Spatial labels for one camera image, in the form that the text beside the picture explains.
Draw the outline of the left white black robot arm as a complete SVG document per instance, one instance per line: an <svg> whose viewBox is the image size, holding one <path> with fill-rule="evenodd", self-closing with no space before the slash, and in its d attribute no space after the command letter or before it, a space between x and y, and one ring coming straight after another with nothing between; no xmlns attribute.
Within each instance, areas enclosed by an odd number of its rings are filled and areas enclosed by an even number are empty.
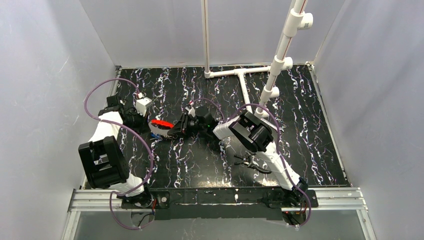
<svg viewBox="0 0 424 240"><path fill-rule="evenodd" d="M132 107L125 107L124 100L117 95L107 97L107 105L98 113L100 119L93 136L78 147L88 184L93 189L113 189L127 197L144 192L143 179L131 173L118 144L121 126L133 130L146 130L147 109L152 99L143 97Z"/></svg>

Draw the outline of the blue key tag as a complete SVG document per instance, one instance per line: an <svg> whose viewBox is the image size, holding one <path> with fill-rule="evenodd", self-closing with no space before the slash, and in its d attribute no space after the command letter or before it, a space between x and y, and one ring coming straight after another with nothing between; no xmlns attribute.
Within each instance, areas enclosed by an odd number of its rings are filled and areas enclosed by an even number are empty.
<svg viewBox="0 0 424 240"><path fill-rule="evenodd" d="M161 138L161 136L156 134L156 133L151 133L150 136L151 136L152 139L160 139Z"/></svg>

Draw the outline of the metal plate with red handle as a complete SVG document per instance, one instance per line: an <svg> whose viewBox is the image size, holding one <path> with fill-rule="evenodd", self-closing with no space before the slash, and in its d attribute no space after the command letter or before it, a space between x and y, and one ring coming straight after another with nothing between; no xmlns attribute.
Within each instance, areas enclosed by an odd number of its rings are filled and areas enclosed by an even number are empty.
<svg viewBox="0 0 424 240"><path fill-rule="evenodd" d="M150 132L155 136L168 139L176 138L174 134L169 133L169 131L174 127L173 123L164 120L152 119L149 121L148 126Z"/></svg>

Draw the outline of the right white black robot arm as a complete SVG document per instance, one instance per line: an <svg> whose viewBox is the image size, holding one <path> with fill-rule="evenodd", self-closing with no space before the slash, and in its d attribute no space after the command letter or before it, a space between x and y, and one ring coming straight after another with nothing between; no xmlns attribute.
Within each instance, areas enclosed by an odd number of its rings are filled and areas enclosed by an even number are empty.
<svg viewBox="0 0 424 240"><path fill-rule="evenodd" d="M268 207L314 207L307 194L307 181L282 159L277 150L278 132L269 123L243 110L227 121L217 120L206 107L186 107L176 124L164 133L167 137L185 137L203 133L216 140L233 138L245 148L244 155L235 155L239 164L263 174L274 174L278 190L266 191L260 199Z"/></svg>

